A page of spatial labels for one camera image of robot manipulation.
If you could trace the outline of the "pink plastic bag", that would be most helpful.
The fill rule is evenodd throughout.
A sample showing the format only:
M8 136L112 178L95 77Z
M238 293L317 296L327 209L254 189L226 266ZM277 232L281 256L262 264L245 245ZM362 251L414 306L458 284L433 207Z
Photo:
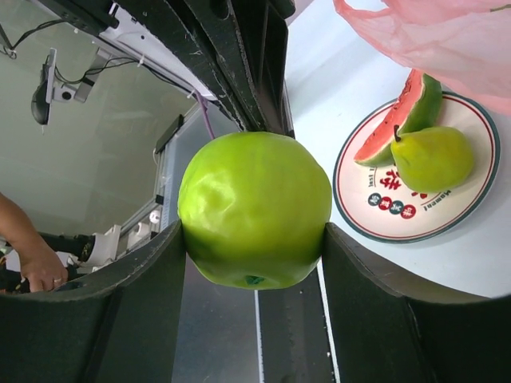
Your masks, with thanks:
M387 1L378 11L334 5L358 36L391 60L510 114L508 1Z

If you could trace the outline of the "round printed plate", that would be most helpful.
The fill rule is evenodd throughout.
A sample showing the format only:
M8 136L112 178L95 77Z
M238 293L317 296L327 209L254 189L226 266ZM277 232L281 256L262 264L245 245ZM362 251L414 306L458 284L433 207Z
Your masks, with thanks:
M456 227L481 205L497 177L501 142L485 108L445 92L437 124L457 129L473 152L472 171L461 183L440 184L440 168L431 163L422 163L419 171L427 185L412 183L394 164L357 164L355 153L392 104L376 108L348 136L335 163L333 196L341 217L360 235L382 243L413 243Z

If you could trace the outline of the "person's bare forearm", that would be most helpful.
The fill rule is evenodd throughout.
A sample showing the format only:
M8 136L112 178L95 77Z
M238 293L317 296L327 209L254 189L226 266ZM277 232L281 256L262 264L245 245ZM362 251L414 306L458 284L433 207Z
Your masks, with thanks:
M26 213L4 195L1 195L1 236L17 251L23 267L49 265L53 252Z

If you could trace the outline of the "green fake pear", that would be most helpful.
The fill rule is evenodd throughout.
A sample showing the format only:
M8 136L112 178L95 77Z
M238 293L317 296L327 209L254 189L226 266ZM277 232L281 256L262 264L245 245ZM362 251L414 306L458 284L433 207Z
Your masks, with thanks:
M468 138L447 126L395 135L390 145L403 183L419 193L439 193L465 182L475 157Z

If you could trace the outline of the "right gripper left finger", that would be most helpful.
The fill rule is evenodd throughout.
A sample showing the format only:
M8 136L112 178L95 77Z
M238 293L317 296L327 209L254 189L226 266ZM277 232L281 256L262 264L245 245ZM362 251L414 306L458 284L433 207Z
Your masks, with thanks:
M55 291L3 294L2 381L171 381L184 272L176 221Z

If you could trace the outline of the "green fake guava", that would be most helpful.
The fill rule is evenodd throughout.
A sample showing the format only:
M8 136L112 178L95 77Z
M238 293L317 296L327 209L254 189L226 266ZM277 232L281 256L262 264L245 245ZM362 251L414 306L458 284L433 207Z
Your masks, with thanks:
M313 155L270 132L230 133L203 146L177 202L197 270L246 290L302 282L319 261L331 210L331 183Z

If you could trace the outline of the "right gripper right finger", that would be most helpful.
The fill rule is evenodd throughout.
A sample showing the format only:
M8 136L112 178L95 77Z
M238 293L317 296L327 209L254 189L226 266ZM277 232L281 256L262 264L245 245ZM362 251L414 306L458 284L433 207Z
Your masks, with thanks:
M323 273L344 382L507 382L510 298L422 278L326 225Z

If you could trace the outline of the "red watermelon slice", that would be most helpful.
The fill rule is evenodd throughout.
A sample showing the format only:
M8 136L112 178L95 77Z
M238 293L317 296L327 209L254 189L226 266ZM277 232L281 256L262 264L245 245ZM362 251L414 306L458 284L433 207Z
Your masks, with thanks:
M442 107L442 85L418 69L411 70L404 88L382 122L356 152L354 162L378 167L394 162L390 145L394 136L417 132L436 124Z

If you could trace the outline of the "person's bare hand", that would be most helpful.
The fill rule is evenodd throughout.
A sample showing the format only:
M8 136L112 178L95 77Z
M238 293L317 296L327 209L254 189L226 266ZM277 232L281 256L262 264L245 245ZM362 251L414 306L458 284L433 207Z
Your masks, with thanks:
M31 293L51 291L68 281L68 271L57 254L45 244L19 251L21 275Z

